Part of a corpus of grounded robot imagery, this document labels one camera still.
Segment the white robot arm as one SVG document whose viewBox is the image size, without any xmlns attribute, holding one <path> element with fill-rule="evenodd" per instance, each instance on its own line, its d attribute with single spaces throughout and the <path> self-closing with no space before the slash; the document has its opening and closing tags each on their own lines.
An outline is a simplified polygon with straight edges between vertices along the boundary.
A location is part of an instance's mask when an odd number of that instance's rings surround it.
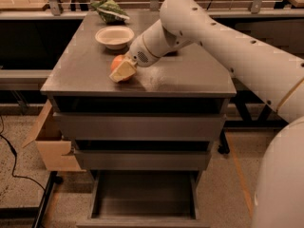
<svg viewBox="0 0 304 228">
<path fill-rule="evenodd" d="M 130 46 L 118 83 L 166 53 L 196 43 L 288 124 L 268 146 L 257 178 L 251 228 L 304 228 L 303 60 L 213 20 L 194 0 L 164 0 L 160 19 Z"/>
</svg>

